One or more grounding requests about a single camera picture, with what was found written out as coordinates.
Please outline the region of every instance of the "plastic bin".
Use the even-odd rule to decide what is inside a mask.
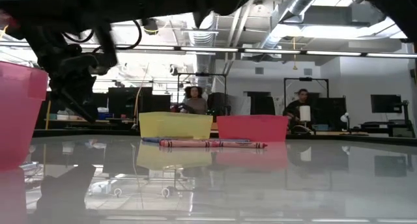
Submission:
[[[185,113],[140,113],[142,137],[182,137],[208,139],[213,116]]]
[[[111,113],[98,113],[99,120],[106,120],[108,118],[113,118],[113,114]]]
[[[42,70],[0,61],[0,170],[25,160],[47,83]]]
[[[260,142],[283,142],[288,118],[274,115],[217,117],[220,139],[249,139]]]

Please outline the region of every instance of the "red crayon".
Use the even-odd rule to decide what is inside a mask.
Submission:
[[[203,140],[162,140],[161,147],[233,147],[233,148],[265,148],[268,145],[259,142],[224,142],[224,141],[203,141]]]

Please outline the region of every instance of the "dark hair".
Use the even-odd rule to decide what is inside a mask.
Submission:
[[[195,88],[197,88],[197,91],[198,91],[198,98],[202,98],[202,95],[203,95],[203,88],[201,88],[201,87],[196,87],[196,86],[194,86]],[[193,89],[194,87],[186,87],[185,88],[185,97],[186,98],[191,98],[191,89]]]
[[[307,93],[307,94],[308,94],[307,89],[300,89],[300,90],[297,92],[297,94],[301,94],[301,92],[305,92],[305,93]]]

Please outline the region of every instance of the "metal frame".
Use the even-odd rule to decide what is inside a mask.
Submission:
[[[310,78],[310,77],[286,77],[284,78],[284,107],[287,107],[287,80],[299,80],[299,81],[325,81],[326,82],[326,93],[329,98],[328,79],[325,78]]]
[[[118,47],[126,47],[126,44],[116,44]],[[99,46],[99,44],[81,44],[85,51],[90,51]],[[3,42],[0,41],[0,47],[30,48],[27,42]],[[218,52],[218,53],[252,53],[252,54],[281,54],[281,55],[318,55],[330,57],[365,57],[365,58],[390,58],[390,59],[417,59],[415,53],[372,53],[353,52],[353,51],[323,51],[323,50],[299,50],[299,49],[257,49],[257,48],[225,48],[225,47],[193,47],[193,46],[153,46],[138,45],[130,51],[143,51],[145,53],[168,53],[168,54],[185,54],[190,51],[194,52]]]
[[[178,73],[177,76],[177,103],[180,100],[180,77],[181,75],[194,75],[195,77],[208,77],[208,76],[222,76],[224,77],[224,104],[227,104],[227,75],[226,74],[210,74],[210,73]]]

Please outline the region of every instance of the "computer monitor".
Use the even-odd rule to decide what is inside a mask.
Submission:
[[[134,116],[135,100],[139,87],[111,87],[109,88],[109,113],[113,113],[115,118],[126,115],[127,118]],[[146,108],[145,97],[152,96],[152,87],[142,87],[139,95],[138,111]]]
[[[401,95],[399,94],[372,94],[372,113],[402,113]]]
[[[97,107],[107,107],[108,105],[107,93],[93,93],[93,101]]]
[[[161,94],[152,96],[152,111],[167,111],[171,109],[171,95]]]
[[[311,103],[314,124],[326,124],[331,130],[342,130],[346,124],[340,116],[346,113],[345,98],[318,98]]]

